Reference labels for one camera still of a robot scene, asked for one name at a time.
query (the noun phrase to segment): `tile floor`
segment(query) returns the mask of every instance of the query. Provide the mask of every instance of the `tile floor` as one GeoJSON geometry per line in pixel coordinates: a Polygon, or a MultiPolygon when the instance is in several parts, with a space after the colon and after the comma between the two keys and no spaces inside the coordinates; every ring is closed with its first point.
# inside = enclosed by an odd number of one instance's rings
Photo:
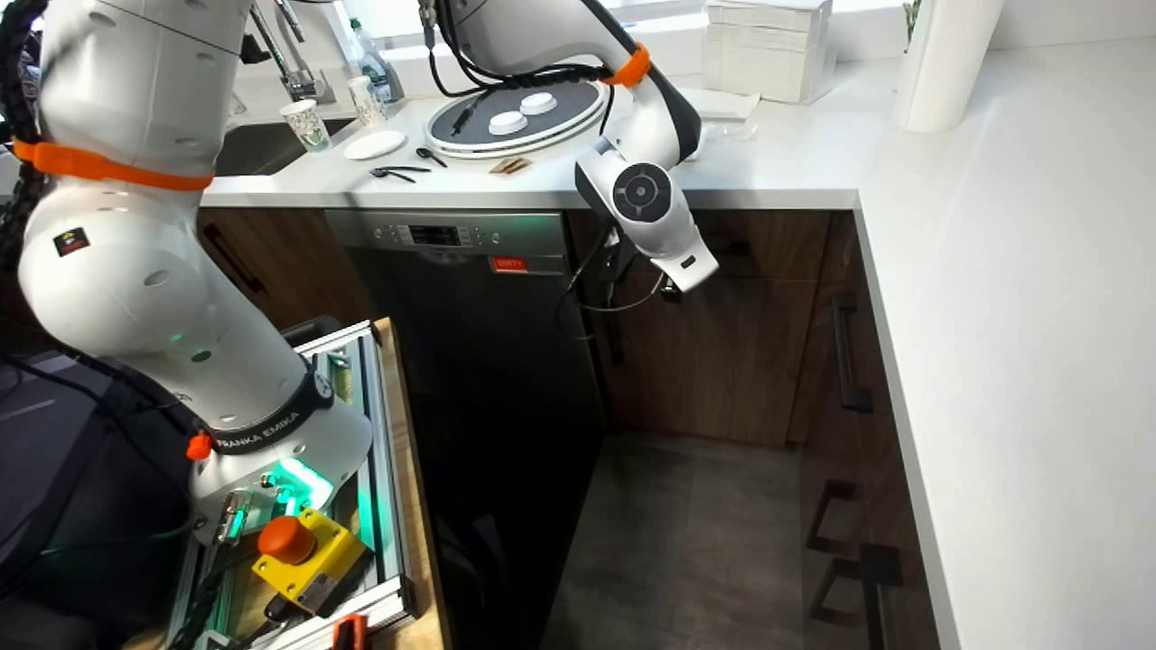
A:
{"type": "Polygon", "coordinates": [[[803,650],[795,455],[608,437],[542,646],[803,650]]]}

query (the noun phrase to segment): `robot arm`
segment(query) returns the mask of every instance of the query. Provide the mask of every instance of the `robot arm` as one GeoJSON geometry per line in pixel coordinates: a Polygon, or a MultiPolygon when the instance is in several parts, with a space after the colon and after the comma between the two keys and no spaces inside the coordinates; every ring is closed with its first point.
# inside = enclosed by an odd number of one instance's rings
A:
{"type": "Polygon", "coordinates": [[[43,129],[19,142],[55,177],[23,225],[22,292],[55,339],[135,368],[204,422],[211,455],[192,472],[204,521],[275,466],[321,483],[321,507],[376,437],[196,238],[249,2],[55,0],[43,129]]]}
{"type": "Polygon", "coordinates": [[[700,118],[598,0],[443,0],[440,11],[446,11],[443,38],[498,77],[524,77],[575,53],[616,67],[610,83],[632,85],[632,114],[579,160],[582,197],[616,219],[683,292],[717,267],[685,196],[669,177],[695,150],[700,118]]]}
{"type": "MultiPolygon", "coordinates": [[[[45,142],[23,129],[19,143],[56,177],[23,229],[19,282],[27,306],[50,336],[145,371],[211,430],[215,455],[196,470],[202,511],[284,457],[335,489],[376,437],[365,414],[315,386],[196,241],[249,2],[55,0],[43,14],[45,142]]],[[[595,0],[450,0],[446,11],[450,43],[493,73],[571,53],[632,67],[634,113],[579,160],[579,191],[677,290],[705,282],[716,257],[663,173],[695,147],[695,114],[624,28],[595,0]]]]}

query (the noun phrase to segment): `dishwasher door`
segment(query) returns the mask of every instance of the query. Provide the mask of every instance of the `dishwasher door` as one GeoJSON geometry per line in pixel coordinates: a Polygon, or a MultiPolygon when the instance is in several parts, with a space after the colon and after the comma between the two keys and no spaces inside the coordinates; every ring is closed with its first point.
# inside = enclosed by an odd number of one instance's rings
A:
{"type": "Polygon", "coordinates": [[[498,609],[515,609],[498,646],[535,646],[601,437],[564,219],[347,209],[328,225],[398,320],[434,522],[493,537],[514,592],[498,609]]]}
{"type": "Polygon", "coordinates": [[[601,422],[558,212],[328,212],[398,320],[408,384],[464,413],[601,422]]]}

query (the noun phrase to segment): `white wall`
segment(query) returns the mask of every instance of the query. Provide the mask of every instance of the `white wall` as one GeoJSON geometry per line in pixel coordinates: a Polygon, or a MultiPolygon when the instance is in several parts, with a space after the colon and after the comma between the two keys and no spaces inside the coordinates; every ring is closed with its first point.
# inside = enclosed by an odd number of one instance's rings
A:
{"type": "Polygon", "coordinates": [[[1156,0],[1008,0],[992,46],[1156,37],[1156,0]]]}

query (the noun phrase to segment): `cabinet door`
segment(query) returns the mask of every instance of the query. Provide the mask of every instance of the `cabinet door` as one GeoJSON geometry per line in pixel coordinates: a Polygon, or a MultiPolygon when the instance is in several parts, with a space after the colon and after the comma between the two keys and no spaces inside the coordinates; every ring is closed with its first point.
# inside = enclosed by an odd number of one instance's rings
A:
{"type": "Polygon", "coordinates": [[[803,576],[809,600],[833,600],[825,616],[809,616],[809,646],[933,650],[940,646],[935,620],[865,273],[847,219],[833,225],[825,238],[804,354],[803,392],[811,391],[811,401],[795,408],[791,442],[804,448],[803,511],[823,521],[823,545],[816,548],[804,533],[803,576]],[[840,517],[823,511],[831,480],[851,489],[851,498],[833,509],[840,517]]]}
{"type": "MultiPolygon", "coordinates": [[[[825,212],[695,212],[717,273],[674,298],[593,314],[610,418],[632,430],[782,443],[825,212]]],[[[571,215],[579,257],[593,229],[571,215]]],[[[621,298],[651,290],[634,263],[621,298]]]]}
{"type": "Polygon", "coordinates": [[[371,318],[347,254],[319,209],[202,209],[197,238],[223,273],[278,324],[371,318]]]}

